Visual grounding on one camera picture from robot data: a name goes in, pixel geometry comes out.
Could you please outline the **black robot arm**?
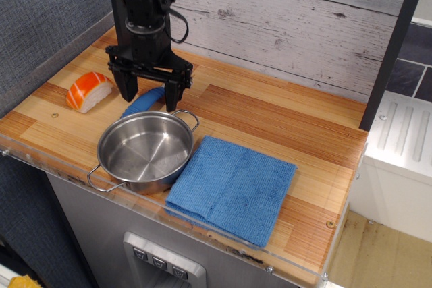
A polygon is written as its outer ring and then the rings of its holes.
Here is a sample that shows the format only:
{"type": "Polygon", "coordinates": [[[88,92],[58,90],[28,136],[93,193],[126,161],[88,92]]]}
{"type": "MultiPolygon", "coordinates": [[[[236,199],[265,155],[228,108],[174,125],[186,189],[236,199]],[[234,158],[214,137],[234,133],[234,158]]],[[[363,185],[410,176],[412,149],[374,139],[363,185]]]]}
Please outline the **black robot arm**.
{"type": "Polygon", "coordinates": [[[117,44],[108,46],[109,69],[124,100],[138,92],[138,79],[165,85],[167,111],[175,111],[185,89],[192,85],[193,66],[171,48],[171,16],[175,0],[111,0],[117,44]]]}

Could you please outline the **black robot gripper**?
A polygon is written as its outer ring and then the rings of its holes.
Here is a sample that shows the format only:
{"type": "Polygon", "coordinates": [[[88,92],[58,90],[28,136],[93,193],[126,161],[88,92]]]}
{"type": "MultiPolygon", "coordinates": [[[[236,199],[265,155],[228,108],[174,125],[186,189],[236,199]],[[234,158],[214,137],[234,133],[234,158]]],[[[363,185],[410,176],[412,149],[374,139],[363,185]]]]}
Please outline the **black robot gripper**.
{"type": "Polygon", "coordinates": [[[192,85],[192,64],[177,56],[171,48],[171,23],[162,20],[154,28],[125,21],[130,35],[126,46],[109,45],[109,69],[121,97],[131,102],[138,92],[138,78],[165,83],[165,105],[168,112],[176,110],[185,88],[192,85]]]}

